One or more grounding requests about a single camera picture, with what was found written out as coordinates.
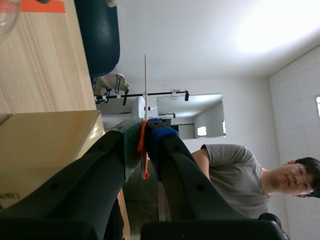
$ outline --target man's arm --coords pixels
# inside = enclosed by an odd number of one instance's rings
[[[202,148],[198,151],[195,151],[191,154],[194,158],[196,164],[198,164],[199,168],[203,172],[203,174],[210,180],[209,176],[209,157],[208,151],[206,148]]]

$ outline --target window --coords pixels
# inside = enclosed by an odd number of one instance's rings
[[[205,126],[201,126],[197,128],[198,136],[206,136],[207,135],[207,128]]]
[[[316,104],[318,105],[318,113],[319,113],[319,117],[320,117],[320,96],[318,96],[316,98]]]
[[[226,122],[225,122],[225,120],[222,121],[222,131],[223,131],[223,134],[226,134]]]

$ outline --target man's hair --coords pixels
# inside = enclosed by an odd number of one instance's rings
[[[306,196],[320,198],[320,161],[313,157],[305,157],[295,162],[303,165],[306,172],[312,176],[311,186],[314,191]]]

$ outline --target gray t-shirt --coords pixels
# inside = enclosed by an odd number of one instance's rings
[[[206,144],[209,176],[224,199],[242,214],[257,219],[268,212],[270,196],[261,187],[261,170],[254,154],[245,146]]]

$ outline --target beige box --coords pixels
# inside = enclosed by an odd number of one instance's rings
[[[32,193],[103,134],[98,110],[13,115],[0,126],[1,206]]]

